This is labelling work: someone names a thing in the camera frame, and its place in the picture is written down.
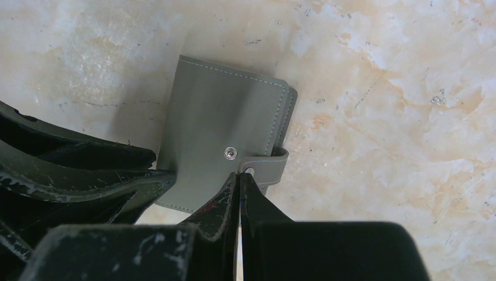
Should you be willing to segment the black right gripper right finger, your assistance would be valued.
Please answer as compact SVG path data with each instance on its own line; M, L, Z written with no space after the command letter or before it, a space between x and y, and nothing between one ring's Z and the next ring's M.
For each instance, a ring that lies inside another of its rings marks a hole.
M252 175L239 178L245 280L428 280L410 234L393 222L301 222Z

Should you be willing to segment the grey card holder wallet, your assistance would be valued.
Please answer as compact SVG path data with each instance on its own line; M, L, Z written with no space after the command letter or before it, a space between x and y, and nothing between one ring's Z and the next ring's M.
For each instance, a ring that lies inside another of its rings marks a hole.
M284 80L180 56L157 157L177 178L157 204L193 213L231 173L249 171L261 191L279 183L297 98Z

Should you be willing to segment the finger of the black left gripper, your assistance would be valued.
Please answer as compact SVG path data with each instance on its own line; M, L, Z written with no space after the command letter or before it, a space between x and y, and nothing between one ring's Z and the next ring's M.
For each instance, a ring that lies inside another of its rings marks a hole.
M175 183L155 155L89 143L25 153L1 143L1 279L17 280L35 247L68 224L133 224Z
M52 125L1 102L1 141L60 166L84 170L148 169L150 149L95 138Z

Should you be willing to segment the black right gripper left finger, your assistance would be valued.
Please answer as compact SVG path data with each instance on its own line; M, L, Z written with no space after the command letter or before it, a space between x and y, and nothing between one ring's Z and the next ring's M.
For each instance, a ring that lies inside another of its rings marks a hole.
M239 176L176 225L63 225L21 280L235 280Z

